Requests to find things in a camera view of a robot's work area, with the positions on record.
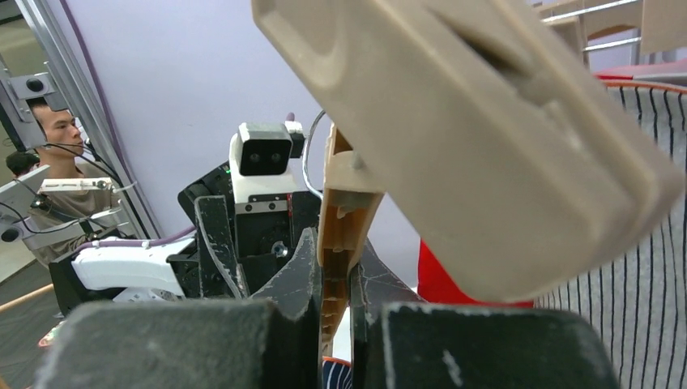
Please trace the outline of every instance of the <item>red fabric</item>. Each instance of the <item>red fabric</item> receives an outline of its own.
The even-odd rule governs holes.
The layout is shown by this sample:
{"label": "red fabric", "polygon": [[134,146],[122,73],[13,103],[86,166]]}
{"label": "red fabric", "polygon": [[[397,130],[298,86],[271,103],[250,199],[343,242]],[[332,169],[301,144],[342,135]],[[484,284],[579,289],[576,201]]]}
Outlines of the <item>red fabric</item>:
{"label": "red fabric", "polygon": [[[420,241],[420,257],[417,264],[417,294],[429,302],[438,304],[469,304],[480,306],[503,306],[473,300],[463,293],[446,273],[423,241]],[[532,301],[505,306],[532,308]]]}

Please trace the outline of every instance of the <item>beige plastic block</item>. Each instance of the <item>beige plastic block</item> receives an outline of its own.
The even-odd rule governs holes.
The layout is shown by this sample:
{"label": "beige plastic block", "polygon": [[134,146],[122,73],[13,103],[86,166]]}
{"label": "beige plastic block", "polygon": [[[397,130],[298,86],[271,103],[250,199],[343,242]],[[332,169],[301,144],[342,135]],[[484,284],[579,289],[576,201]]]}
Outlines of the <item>beige plastic block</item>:
{"label": "beige plastic block", "polygon": [[332,124],[325,150],[318,228],[322,286],[322,345],[331,341],[348,306],[348,273],[359,262],[367,232],[386,192]]}
{"label": "beige plastic block", "polygon": [[684,172],[525,2],[253,0],[253,11],[471,297],[536,297],[611,261],[683,191]]}
{"label": "beige plastic block", "polygon": [[546,23],[546,25],[570,47],[573,55],[578,57],[585,67],[589,68],[589,56],[584,51],[587,47],[587,37],[584,36],[584,27],[579,16],[557,19]]}

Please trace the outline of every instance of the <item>metal bracket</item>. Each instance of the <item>metal bracket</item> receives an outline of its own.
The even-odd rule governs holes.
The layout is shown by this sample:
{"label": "metal bracket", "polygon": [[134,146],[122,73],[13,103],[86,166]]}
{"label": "metal bracket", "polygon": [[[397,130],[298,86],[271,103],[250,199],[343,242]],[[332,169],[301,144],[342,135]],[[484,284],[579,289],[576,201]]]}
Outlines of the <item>metal bracket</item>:
{"label": "metal bracket", "polygon": [[12,77],[0,56],[0,122],[18,150],[45,144],[45,134],[26,100],[44,97],[55,111],[67,109],[66,101],[48,73]]}

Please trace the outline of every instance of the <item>striped shirt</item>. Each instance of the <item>striped shirt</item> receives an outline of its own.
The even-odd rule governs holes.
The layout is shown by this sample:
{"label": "striped shirt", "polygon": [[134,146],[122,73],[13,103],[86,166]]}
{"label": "striped shirt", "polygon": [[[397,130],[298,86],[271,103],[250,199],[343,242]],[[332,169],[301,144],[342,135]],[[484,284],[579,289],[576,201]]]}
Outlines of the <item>striped shirt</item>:
{"label": "striped shirt", "polygon": [[[687,97],[681,89],[609,82],[608,92],[687,169]],[[537,307],[571,310],[586,318],[605,343],[624,388],[687,387],[685,230],[687,200],[682,199],[623,257],[536,301]]]}

